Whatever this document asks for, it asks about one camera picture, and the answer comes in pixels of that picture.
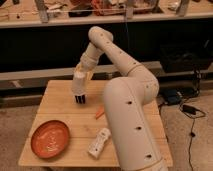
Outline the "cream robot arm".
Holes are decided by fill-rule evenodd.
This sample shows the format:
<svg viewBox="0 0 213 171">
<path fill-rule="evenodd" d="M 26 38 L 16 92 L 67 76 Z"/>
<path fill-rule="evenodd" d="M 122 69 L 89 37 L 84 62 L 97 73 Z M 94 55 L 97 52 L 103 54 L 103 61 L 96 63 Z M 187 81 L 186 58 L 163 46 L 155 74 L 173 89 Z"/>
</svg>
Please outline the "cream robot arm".
<svg viewBox="0 0 213 171">
<path fill-rule="evenodd" d="M 158 92 L 157 78 L 142 63 L 113 43 L 109 31 L 93 26 L 90 43 L 75 68 L 72 92 L 78 103 L 85 102 L 89 73 L 105 54 L 121 75 L 110 80 L 103 91 L 105 115 L 119 165 L 123 171 L 168 171 L 143 112 Z"/>
</svg>

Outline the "cream cylindrical gripper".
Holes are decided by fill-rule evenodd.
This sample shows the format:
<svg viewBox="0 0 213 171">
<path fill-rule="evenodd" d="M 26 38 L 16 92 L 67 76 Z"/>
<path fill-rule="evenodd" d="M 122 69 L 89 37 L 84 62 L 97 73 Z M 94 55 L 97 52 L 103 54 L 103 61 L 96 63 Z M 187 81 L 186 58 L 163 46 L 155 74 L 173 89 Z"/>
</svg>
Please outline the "cream cylindrical gripper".
<svg viewBox="0 0 213 171">
<path fill-rule="evenodd" d="M 81 96 L 82 103 L 86 103 L 86 83 L 87 74 L 85 72 L 76 71 L 72 81 L 72 92 L 75 95 L 76 103 L 80 103 L 79 96 Z"/>
</svg>

